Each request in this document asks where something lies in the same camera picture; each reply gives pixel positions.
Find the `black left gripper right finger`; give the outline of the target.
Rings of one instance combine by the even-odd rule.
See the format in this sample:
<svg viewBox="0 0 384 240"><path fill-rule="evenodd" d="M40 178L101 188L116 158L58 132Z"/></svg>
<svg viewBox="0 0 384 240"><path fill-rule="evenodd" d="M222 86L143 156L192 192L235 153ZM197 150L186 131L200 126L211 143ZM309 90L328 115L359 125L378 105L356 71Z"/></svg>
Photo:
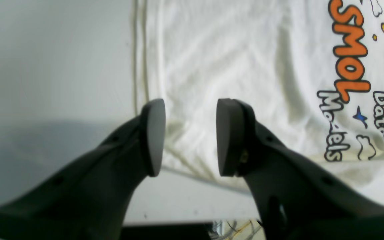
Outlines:
<svg viewBox="0 0 384 240"><path fill-rule="evenodd" d="M219 173L244 179L267 240L384 240L384 206L285 146L247 103L219 99L216 133Z"/></svg>

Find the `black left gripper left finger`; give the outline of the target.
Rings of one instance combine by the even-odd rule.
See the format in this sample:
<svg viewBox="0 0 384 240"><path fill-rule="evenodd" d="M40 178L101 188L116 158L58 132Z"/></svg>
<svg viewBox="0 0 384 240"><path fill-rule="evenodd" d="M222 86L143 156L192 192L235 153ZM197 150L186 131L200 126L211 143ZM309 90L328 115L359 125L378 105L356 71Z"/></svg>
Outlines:
<svg viewBox="0 0 384 240"><path fill-rule="evenodd" d="M0 206L0 239L119 239L134 191L159 175L165 127L164 100L146 103L95 149Z"/></svg>

